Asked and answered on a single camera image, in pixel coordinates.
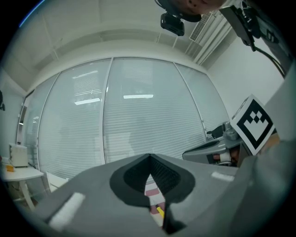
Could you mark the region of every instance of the black electronic device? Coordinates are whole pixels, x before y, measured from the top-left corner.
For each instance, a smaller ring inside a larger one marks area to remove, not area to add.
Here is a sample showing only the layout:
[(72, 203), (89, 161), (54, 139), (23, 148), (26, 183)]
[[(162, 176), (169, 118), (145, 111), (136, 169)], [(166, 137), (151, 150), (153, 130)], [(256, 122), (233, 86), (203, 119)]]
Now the black electronic device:
[(168, 30), (178, 36), (183, 36), (185, 33), (184, 23), (169, 13), (161, 15), (160, 25), (163, 29)]

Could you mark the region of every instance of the white ceiling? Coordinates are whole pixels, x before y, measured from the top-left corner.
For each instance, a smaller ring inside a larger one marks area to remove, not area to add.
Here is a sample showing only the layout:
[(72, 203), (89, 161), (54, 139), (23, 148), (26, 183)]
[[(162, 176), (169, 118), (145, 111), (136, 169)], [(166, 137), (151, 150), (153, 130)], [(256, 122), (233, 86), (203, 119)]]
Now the white ceiling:
[[(154, 0), (46, 0), (16, 33), (2, 67), (27, 90), (47, 64), (87, 44), (139, 39), (173, 47), (176, 36), (160, 27), (164, 12)], [(185, 22), (176, 49), (185, 53), (195, 25)]]

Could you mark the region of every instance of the striped cloth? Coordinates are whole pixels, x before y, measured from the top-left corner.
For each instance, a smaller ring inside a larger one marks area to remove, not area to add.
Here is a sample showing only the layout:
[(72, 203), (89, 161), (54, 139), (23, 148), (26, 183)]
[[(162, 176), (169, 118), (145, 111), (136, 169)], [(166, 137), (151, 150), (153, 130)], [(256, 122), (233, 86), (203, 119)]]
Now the striped cloth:
[(150, 214), (152, 218), (156, 221), (158, 226), (162, 226), (163, 218), (156, 209), (156, 204), (165, 210), (165, 198), (157, 187), (156, 183), (147, 184), (145, 186), (145, 195), (150, 199)]

